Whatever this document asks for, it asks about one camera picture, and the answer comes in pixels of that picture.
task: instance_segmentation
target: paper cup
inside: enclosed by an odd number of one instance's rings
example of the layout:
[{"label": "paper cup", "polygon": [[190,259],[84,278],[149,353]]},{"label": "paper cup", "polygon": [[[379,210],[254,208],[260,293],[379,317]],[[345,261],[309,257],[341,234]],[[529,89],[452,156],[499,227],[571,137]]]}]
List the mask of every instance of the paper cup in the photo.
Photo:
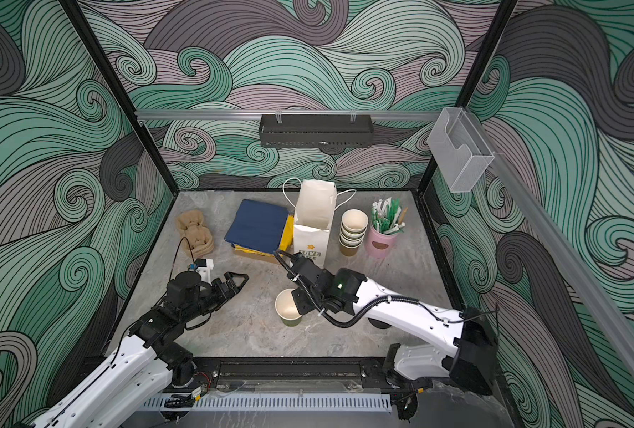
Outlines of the paper cup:
[{"label": "paper cup", "polygon": [[350,240],[362,239],[362,238],[364,238],[364,233],[365,233],[365,231],[363,230],[363,231],[359,232],[358,234],[354,234],[352,232],[347,231],[343,227],[341,227],[341,235],[343,235],[345,238],[348,238]]},{"label": "paper cup", "polygon": [[281,317],[281,321],[288,327],[297,326],[302,318],[302,315],[298,313],[298,308],[293,301],[293,295],[291,292],[293,288],[287,288],[280,292],[275,300],[275,309],[277,314]]},{"label": "paper cup", "polygon": [[339,236],[338,241],[338,243],[341,244],[341,254],[345,255],[346,257],[353,257],[355,254],[357,254],[357,249],[360,247],[360,245],[362,245],[362,241],[355,245],[344,243],[341,236]]},{"label": "paper cup", "polygon": [[341,217],[341,227],[352,234],[358,234],[367,229],[369,216],[360,210],[348,210]]},{"label": "paper cup", "polygon": [[346,236],[343,236],[343,234],[339,234],[338,239],[347,246],[357,246],[362,243],[362,241],[364,240],[364,236],[357,239],[350,239],[350,238],[347,238]]}]

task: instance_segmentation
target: pink cup holder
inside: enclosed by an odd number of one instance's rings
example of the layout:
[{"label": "pink cup holder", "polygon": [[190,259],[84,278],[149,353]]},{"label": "pink cup holder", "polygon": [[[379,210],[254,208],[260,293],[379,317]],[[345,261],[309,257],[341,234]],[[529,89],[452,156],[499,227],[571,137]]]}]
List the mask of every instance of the pink cup holder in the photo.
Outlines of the pink cup holder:
[{"label": "pink cup holder", "polygon": [[363,244],[365,251],[370,256],[376,259],[383,259],[395,247],[397,240],[398,234],[384,235],[370,226]]}]

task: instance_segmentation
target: folded navy cloth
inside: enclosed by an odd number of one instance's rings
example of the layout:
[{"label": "folded navy cloth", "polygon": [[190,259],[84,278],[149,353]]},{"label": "folded navy cloth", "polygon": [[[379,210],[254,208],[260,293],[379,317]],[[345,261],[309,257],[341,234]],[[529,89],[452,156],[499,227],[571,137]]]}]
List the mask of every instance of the folded navy cloth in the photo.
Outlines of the folded navy cloth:
[{"label": "folded navy cloth", "polygon": [[278,249],[288,210],[267,202],[241,201],[225,241],[263,253]]}]

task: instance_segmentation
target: green paper cup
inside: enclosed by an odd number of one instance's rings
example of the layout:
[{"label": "green paper cup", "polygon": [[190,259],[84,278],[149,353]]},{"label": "green paper cup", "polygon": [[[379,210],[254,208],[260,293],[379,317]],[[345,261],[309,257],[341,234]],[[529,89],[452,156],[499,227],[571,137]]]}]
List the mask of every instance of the green paper cup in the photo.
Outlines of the green paper cup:
[{"label": "green paper cup", "polygon": [[293,288],[287,288],[280,292],[275,300],[275,309],[281,317],[281,321],[288,327],[295,327],[301,322],[302,315],[298,313],[298,308],[293,301],[291,292]]}]

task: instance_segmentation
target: white paper bag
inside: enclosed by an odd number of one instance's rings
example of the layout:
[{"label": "white paper bag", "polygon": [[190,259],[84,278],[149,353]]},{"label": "white paper bag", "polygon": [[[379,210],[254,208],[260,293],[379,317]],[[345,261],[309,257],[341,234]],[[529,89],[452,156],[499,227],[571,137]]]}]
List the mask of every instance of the white paper bag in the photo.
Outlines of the white paper bag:
[{"label": "white paper bag", "polygon": [[[284,187],[289,180],[301,180],[297,177],[287,179],[281,189],[283,195],[291,205],[290,199],[286,196]],[[336,205],[338,195],[352,192],[350,198]],[[301,252],[307,258],[311,258],[314,263],[323,268],[324,260],[327,257],[327,247],[329,245],[329,233],[333,212],[339,206],[351,200],[356,190],[345,190],[336,192],[336,184],[324,182],[322,180],[303,180],[301,191],[298,193],[298,202],[293,205],[296,213],[293,216],[293,249]]]}]

